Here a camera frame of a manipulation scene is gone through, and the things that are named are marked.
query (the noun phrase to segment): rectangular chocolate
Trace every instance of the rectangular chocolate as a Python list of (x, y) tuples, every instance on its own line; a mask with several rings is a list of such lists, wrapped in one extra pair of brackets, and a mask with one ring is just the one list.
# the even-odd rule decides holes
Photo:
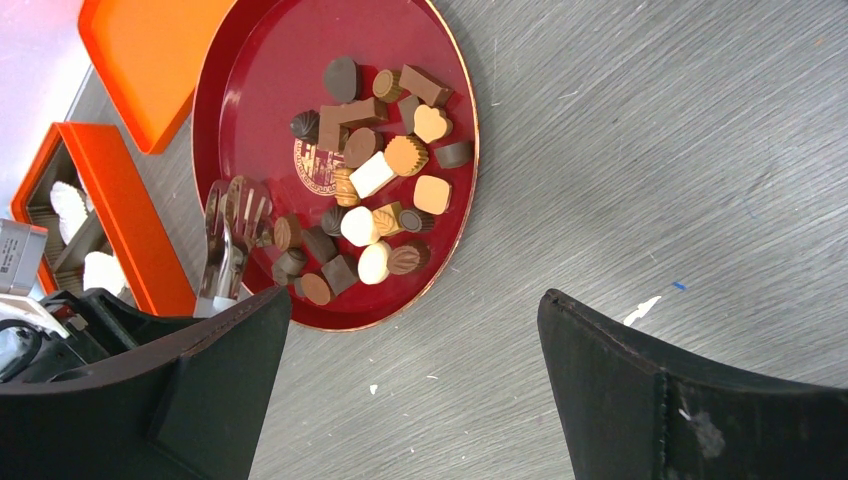
[(453, 94), (452, 88), (412, 65), (403, 66), (403, 71), (400, 74), (400, 86), (409, 90), (409, 93), (420, 98), (421, 101), (431, 107), (443, 106)]

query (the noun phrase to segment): white paint speck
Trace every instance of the white paint speck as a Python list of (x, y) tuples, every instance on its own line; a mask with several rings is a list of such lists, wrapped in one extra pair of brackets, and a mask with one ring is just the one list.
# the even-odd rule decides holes
[(656, 305), (656, 303), (659, 302), (661, 298), (661, 296), (656, 296), (645, 303), (640, 303), (639, 307), (636, 308), (636, 311), (631, 313), (627, 316), (627, 318), (624, 319), (624, 325), (629, 327), (630, 325), (633, 325), (633, 322), (647, 315), (648, 312), (651, 311), (652, 308), (654, 308), (654, 305)]

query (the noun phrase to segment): metal tongs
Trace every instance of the metal tongs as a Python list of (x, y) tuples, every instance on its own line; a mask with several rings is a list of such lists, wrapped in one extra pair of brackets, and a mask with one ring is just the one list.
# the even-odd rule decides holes
[(205, 209), (206, 267), (195, 317), (210, 317), (237, 303), (258, 226), (271, 209), (268, 190), (251, 179), (237, 176), (212, 184)]

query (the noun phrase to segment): tray logo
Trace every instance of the tray logo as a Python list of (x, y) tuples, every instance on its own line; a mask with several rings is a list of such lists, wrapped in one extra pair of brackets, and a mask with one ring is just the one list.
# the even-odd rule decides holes
[(294, 167), (303, 185), (312, 193), (329, 197), (336, 194), (333, 172), (344, 165), (341, 155), (323, 152), (303, 140), (294, 141)]

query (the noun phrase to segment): orange box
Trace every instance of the orange box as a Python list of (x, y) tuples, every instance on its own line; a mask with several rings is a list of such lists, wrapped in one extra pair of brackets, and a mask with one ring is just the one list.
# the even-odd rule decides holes
[[(69, 165), (67, 156), (73, 165)], [(121, 263), (138, 308), (158, 316), (191, 315), (195, 294), (141, 181), (120, 132), (112, 125), (54, 123), (12, 199), (15, 220), (50, 230), (38, 270), (44, 292), (67, 288), (51, 265), (63, 247), (45, 191), (76, 175), (85, 184), (106, 238)]]

